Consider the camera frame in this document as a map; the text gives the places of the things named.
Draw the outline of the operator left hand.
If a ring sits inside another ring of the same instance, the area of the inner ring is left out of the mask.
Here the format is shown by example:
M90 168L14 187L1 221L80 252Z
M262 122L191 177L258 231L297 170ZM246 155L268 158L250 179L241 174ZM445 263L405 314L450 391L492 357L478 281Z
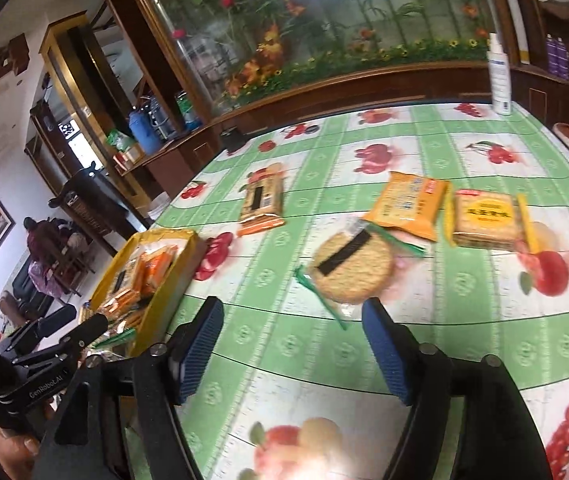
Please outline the operator left hand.
M30 480L39 441L29 434L10 434L0 428L0 465L12 480Z

